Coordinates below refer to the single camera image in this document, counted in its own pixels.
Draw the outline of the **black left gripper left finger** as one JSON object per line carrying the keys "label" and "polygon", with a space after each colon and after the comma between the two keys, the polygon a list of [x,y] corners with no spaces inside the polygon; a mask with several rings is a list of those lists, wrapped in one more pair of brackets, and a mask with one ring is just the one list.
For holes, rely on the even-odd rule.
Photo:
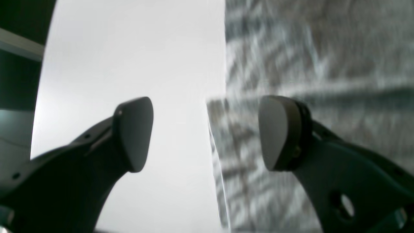
{"label": "black left gripper left finger", "polygon": [[1,177],[1,228],[12,233],[91,233],[112,188],[147,160],[154,110],[149,97],[114,114],[74,141]]}

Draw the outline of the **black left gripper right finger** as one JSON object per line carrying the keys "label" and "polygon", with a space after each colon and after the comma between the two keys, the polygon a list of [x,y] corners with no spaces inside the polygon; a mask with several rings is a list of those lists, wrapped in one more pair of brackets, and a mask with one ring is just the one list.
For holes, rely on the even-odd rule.
{"label": "black left gripper right finger", "polygon": [[265,167],[294,174],[324,233],[413,232],[413,176],[403,168],[344,141],[288,97],[263,96],[258,122]]}

